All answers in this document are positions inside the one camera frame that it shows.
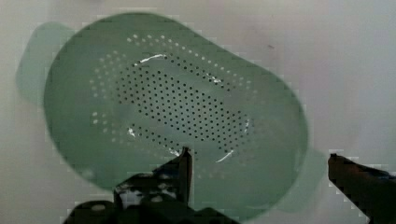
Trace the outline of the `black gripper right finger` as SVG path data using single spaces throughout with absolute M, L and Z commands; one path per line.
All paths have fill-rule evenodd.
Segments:
M 332 153 L 329 180 L 369 218 L 368 224 L 395 224 L 395 176 Z

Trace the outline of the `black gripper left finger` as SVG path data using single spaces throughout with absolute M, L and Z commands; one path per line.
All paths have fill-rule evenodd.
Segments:
M 165 198 L 188 205 L 191 192 L 192 159 L 190 149 L 150 173 L 132 175 L 113 189 L 114 203 L 121 209 L 143 202 L 163 202 Z

